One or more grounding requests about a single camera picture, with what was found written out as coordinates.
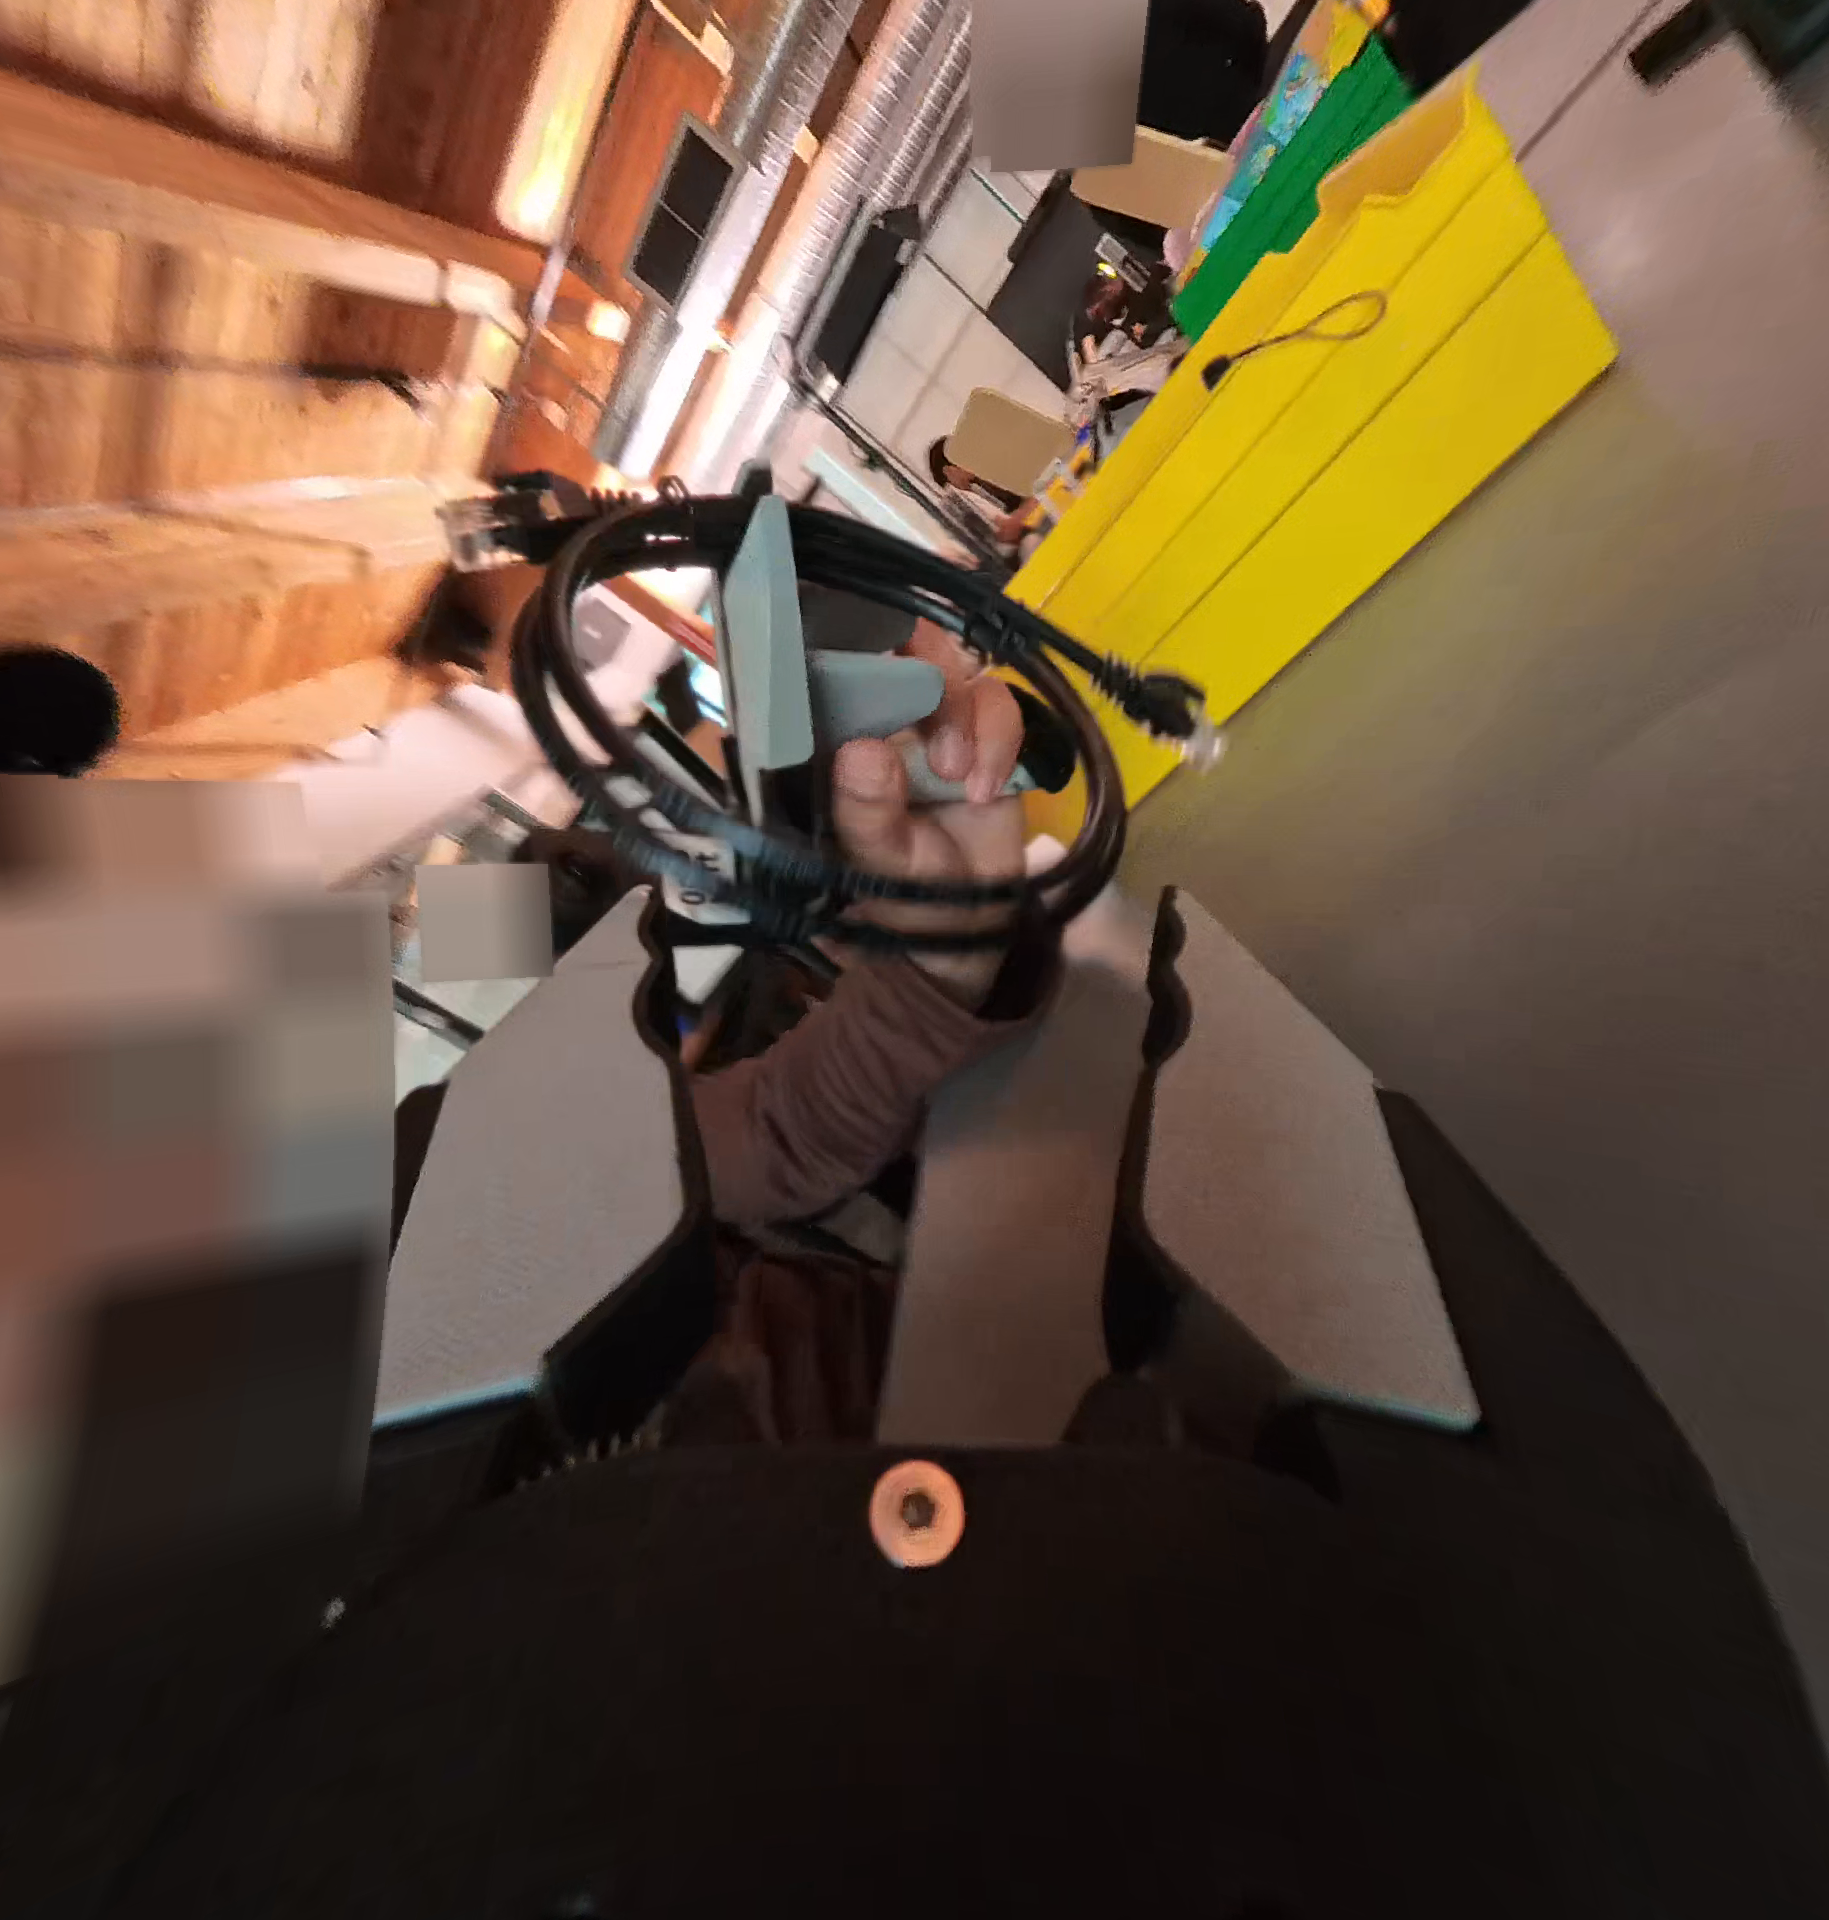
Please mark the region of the black double ceiling vent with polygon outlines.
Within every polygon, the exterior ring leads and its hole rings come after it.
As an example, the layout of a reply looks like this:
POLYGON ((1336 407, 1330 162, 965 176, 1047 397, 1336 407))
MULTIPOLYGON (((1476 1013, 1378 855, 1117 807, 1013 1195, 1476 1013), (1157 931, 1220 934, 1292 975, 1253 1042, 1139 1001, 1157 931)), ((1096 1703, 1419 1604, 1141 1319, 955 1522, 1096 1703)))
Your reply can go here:
POLYGON ((716 128, 684 114, 624 258, 628 287, 676 312, 747 172, 716 128))

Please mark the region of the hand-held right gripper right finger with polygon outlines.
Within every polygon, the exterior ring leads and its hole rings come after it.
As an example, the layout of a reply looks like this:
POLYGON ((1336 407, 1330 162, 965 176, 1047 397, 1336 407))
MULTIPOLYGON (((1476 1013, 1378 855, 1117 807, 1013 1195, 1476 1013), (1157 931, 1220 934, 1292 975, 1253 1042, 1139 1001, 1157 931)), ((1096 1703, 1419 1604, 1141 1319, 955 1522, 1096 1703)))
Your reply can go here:
POLYGON ((1141 1053, 1117 1352, 1191 1428, 1307 1404, 1474 1428, 1376 1074, 1180 887, 1157 915, 1141 1053))

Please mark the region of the person's brown clothing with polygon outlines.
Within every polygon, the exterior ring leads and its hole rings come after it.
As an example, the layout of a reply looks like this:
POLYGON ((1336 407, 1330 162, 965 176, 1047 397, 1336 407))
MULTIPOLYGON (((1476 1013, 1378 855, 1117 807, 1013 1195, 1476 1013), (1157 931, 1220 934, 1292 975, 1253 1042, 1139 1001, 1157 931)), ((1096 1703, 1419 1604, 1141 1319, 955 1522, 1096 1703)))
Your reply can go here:
POLYGON ((819 1229, 716 1227, 710 1336, 660 1404, 660 1449, 868 1445, 900 1263, 819 1229))

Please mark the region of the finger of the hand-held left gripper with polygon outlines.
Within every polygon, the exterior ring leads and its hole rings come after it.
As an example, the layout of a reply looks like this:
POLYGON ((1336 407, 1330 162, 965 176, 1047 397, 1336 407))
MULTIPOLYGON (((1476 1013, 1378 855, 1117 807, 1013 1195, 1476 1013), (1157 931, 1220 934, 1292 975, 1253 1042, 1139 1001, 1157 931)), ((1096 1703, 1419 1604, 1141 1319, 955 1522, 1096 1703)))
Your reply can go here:
POLYGON ((816 760, 852 739, 917 732, 946 673, 910 654, 910 613, 807 582, 785 499, 744 504, 716 595, 726 732, 751 817, 816 819, 816 760))

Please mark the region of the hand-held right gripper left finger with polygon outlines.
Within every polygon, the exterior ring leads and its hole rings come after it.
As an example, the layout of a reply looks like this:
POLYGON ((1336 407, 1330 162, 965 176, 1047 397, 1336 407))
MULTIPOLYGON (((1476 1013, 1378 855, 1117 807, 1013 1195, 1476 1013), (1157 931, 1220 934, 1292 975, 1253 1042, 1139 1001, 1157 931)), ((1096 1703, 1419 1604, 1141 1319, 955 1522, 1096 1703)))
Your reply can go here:
POLYGON ((650 906, 624 892, 450 1074, 389 1258, 378 1428, 533 1387, 684 1220, 650 906))

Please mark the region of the green box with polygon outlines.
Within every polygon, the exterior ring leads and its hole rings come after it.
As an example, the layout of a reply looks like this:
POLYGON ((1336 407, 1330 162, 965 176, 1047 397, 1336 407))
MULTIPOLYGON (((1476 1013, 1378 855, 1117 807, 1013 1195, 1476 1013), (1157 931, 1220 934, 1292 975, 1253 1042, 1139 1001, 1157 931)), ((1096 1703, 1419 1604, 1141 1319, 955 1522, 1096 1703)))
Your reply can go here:
POLYGON ((1177 330, 1199 343, 1265 255, 1302 242, 1323 182, 1409 105, 1409 79, 1376 34, 1285 147, 1255 149, 1268 165, 1240 172, 1214 206, 1206 249, 1169 298, 1177 330))

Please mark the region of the silver corrugated ceiling duct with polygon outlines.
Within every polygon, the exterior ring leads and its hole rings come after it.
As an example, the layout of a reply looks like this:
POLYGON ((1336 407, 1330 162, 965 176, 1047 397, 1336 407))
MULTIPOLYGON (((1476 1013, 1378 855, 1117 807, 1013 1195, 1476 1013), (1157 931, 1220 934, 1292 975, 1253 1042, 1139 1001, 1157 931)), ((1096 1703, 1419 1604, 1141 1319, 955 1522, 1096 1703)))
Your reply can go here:
POLYGON ((726 359, 763 366, 785 338, 796 338, 852 221, 910 201, 940 137, 965 105, 971 30, 971 4, 887 8, 838 122, 759 262, 726 359))

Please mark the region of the person's left forearm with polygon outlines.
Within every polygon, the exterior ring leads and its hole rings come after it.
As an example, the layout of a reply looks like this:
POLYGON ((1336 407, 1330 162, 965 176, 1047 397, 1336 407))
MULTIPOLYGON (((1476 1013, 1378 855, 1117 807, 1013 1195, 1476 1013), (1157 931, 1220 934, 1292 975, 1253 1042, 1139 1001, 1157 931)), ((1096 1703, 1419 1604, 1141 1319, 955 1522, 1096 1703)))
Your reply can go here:
POLYGON ((907 1155, 954 1076, 1030 1037, 1056 1001, 1061 936, 1022 923, 978 985, 907 957, 852 963, 763 1053, 692 1081, 710 1217, 753 1232, 830 1214, 907 1155))

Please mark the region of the person's left hand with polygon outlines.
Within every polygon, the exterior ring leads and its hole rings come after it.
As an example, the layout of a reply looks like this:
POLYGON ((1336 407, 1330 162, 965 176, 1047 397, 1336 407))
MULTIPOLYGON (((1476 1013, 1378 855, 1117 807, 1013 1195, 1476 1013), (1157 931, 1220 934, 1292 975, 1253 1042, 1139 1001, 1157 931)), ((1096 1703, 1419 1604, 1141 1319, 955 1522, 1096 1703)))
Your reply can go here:
POLYGON ((900 885, 1015 885, 1025 819, 1007 787, 1022 758, 1022 709, 925 619, 912 626, 907 654, 942 673, 942 696, 912 732, 838 752, 830 819, 839 851, 900 885))

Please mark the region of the yellow plastic bin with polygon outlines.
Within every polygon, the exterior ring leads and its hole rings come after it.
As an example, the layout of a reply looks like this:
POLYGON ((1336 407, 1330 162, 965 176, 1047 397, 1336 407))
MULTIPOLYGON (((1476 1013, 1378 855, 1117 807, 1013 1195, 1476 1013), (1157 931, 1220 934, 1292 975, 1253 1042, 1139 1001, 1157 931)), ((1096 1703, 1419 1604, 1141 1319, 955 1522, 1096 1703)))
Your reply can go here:
POLYGON ((1011 595, 1223 727, 1618 359, 1463 67, 1323 182, 1011 595))

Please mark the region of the colourful printed box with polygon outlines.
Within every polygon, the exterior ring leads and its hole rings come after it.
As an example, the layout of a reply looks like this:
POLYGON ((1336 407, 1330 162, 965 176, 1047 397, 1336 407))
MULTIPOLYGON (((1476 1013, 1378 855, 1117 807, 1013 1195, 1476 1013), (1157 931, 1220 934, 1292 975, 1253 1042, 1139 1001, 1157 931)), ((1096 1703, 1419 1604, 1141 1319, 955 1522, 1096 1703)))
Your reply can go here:
POLYGON ((1263 100, 1240 128, 1231 156, 1250 156, 1265 144, 1285 147, 1383 18, 1388 4, 1292 4, 1268 40, 1263 100))

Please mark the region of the beige cardboard sheet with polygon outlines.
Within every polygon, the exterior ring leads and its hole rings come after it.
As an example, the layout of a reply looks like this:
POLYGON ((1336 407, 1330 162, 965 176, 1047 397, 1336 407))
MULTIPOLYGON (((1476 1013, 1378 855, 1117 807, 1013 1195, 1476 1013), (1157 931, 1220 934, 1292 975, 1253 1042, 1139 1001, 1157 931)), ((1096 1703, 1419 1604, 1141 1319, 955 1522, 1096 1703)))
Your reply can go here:
POLYGON ((1231 154, 1206 139, 1181 139, 1135 127, 1132 154, 1111 165, 1071 172, 1071 196, 1098 214, 1144 227, 1190 229, 1231 176, 1231 154))
POLYGON ((978 482, 1034 496, 1075 453, 1075 428, 1007 391, 977 384, 946 436, 946 463, 978 482))

